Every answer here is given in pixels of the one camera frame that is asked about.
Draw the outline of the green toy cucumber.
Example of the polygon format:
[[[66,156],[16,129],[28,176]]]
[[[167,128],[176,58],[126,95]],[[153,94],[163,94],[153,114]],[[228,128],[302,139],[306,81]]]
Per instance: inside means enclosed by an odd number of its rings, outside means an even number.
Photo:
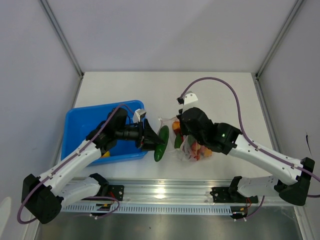
[[[158,132],[158,136],[162,140],[162,142],[157,144],[154,150],[154,160],[156,162],[159,162],[165,154],[166,148],[168,146],[169,135],[169,127],[167,125],[162,126]]]

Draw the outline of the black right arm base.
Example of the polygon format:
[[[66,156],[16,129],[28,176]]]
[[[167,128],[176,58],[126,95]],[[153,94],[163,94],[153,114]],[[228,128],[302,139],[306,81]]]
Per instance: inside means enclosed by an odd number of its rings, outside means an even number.
[[[259,202],[257,196],[245,197],[231,187],[213,187],[210,191],[210,195],[212,196],[214,203],[257,204]]]

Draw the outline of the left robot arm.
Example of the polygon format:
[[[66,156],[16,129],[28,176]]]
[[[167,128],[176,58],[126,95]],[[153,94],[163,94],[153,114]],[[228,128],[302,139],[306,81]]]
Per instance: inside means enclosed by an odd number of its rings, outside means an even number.
[[[126,104],[115,107],[105,121],[102,121],[82,141],[82,143],[60,163],[39,176],[29,174],[22,184],[21,206],[17,221],[30,224],[33,219],[21,218],[26,208],[42,224],[51,222],[62,208],[80,200],[99,200],[119,203],[109,190],[109,182],[98,173],[85,180],[70,185],[74,176],[85,167],[102,157],[116,146],[119,140],[134,141],[135,147],[142,151],[154,151],[165,141],[152,129],[145,118],[145,110],[138,109],[138,121],[127,124],[131,109]]]

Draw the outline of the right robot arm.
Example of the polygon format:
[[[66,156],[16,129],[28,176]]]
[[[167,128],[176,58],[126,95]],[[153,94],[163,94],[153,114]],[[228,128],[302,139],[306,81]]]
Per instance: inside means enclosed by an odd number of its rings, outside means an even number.
[[[258,202],[259,197],[280,197],[285,202],[304,206],[308,198],[315,161],[296,159],[270,150],[228,123],[213,123],[199,108],[180,109],[177,118],[182,134],[193,137],[212,152],[245,160],[270,173],[266,177],[235,176],[228,187],[213,187],[215,203]]]

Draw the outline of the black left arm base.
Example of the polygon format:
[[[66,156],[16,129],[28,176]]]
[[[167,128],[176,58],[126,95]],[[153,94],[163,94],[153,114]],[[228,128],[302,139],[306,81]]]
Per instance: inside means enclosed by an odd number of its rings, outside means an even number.
[[[102,186],[96,194],[97,197],[111,197],[118,201],[122,201],[124,197],[125,186],[124,185],[106,185]]]

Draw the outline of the red toy strawberry bunch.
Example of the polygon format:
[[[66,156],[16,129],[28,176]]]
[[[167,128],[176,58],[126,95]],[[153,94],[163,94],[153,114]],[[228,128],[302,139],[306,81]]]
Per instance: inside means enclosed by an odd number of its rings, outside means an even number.
[[[177,157],[182,161],[196,162],[210,158],[213,155],[212,150],[200,145],[193,136],[185,136],[181,133],[175,137],[174,149]]]

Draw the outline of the blue plastic bin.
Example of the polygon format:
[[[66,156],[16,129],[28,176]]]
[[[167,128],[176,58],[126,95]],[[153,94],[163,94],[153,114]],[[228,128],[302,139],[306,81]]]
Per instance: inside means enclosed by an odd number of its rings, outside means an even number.
[[[108,118],[108,114],[111,110],[120,104],[120,102],[116,102],[78,107],[68,111],[65,116],[60,159],[64,160],[70,153],[72,153],[101,121],[105,121]],[[116,146],[109,152],[109,157],[99,158],[90,165],[95,166],[139,160],[144,158],[147,154],[146,151],[137,149],[133,141],[125,140],[119,140]]]

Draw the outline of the orange toy meat slice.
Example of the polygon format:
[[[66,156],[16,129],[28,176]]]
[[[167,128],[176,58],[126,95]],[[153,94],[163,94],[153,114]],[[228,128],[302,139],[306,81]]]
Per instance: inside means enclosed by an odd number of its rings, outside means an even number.
[[[172,130],[175,133],[175,135],[178,135],[181,133],[181,126],[178,120],[172,123]]]

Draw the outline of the clear zip top bag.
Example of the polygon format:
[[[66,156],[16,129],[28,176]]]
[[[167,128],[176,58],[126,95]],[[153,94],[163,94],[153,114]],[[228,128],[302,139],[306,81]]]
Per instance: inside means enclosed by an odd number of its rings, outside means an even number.
[[[213,156],[212,150],[200,145],[191,135],[185,135],[182,133],[180,121],[177,117],[160,117],[159,121],[159,135],[161,135],[163,130],[168,129],[164,137],[164,140],[167,140],[167,145],[164,149],[163,158],[174,157],[181,161],[196,162]]]

